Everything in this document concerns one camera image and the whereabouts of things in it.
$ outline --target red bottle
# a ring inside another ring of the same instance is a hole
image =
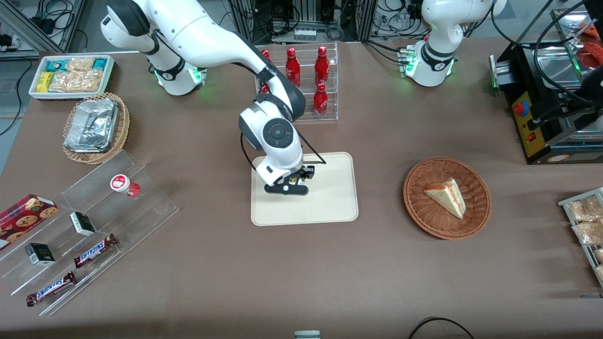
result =
[[[314,93],[314,116],[323,119],[327,116],[327,92],[324,91],[324,82],[319,82]]]
[[[302,75],[300,73],[300,62],[295,56],[295,48],[293,47],[287,48],[287,64],[285,65],[285,70],[287,71],[287,79],[299,87],[302,83]]]
[[[329,79],[329,59],[327,59],[327,48],[325,46],[318,47],[318,58],[314,64],[314,82],[318,86],[319,82],[327,83]]]
[[[268,52],[267,49],[263,49],[262,50],[262,55],[266,57],[266,59],[268,59],[268,61],[270,63],[272,63],[272,60],[270,59],[270,52]],[[270,90],[268,88],[268,86],[266,86],[265,84],[262,84],[262,87],[260,89],[262,91],[262,93],[268,93]]]

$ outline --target brown wicker basket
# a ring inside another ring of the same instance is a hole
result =
[[[425,187],[454,178],[467,210],[459,219],[423,192]],[[449,157],[433,157],[416,164],[404,180],[403,198],[412,219],[442,239],[465,239],[478,233],[490,217],[490,192],[467,164]]]
[[[117,117],[118,121],[113,134],[113,145],[106,153],[75,153],[63,147],[63,151],[65,151],[65,154],[67,154],[67,156],[72,160],[75,160],[77,162],[84,162],[89,165],[98,165],[111,159],[124,147],[125,140],[128,138],[128,128],[130,128],[130,113],[128,112],[128,107],[125,106],[124,102],[120,99],[120,97],[112,93],[102,93],[94,95],[90,98],[84,99],[84,101],[101,99],[115,100],[119,104],[119,112]],[[64,138],[67,137],[67,132],[69,131],[69,128],[71,126],[71,121],[73,120],[76,107],[77,106],[75,106],[71,110],[71,114],[69,114],[67,123],[63,128]]]

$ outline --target white robotic arm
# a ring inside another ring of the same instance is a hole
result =
[[[194,89],[187,65],[234,63],[266,83],[270,92],[258,94],[241,113],[239,129],[255,149],[266,152],[256,170],[266,181],[267,192],[308,193],[303,180],[312,177],[314,168],[303,166],[302,145],[292,124],[305,110],[305,97],[253,45],[217,25],[196,0],[110,1],[107,10],[109,15],[101,22],[107,40],[145,53],[167,80],[162,86],[169,93],[175,87],[178,93]]]
[[[421,15],[431,25],[431,33],[426,42],[419,41],[408,47],[414,55],[409,56],[411,64],[406,67],[406,76],[426,87],[441,84],[463,41],[459,24],[481,20],[493,4],[494,16],[498,16],[507,0],[424,0]]]

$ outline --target red cookie box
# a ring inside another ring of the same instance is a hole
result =
[[[0,250],[58,211],[48,199],[30,194],[0,213]]]

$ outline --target bottle cap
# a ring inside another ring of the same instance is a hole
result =
[[[124,192],[130,187],[130,178],[118,174],[111,179],[111,188],[116,192]]]

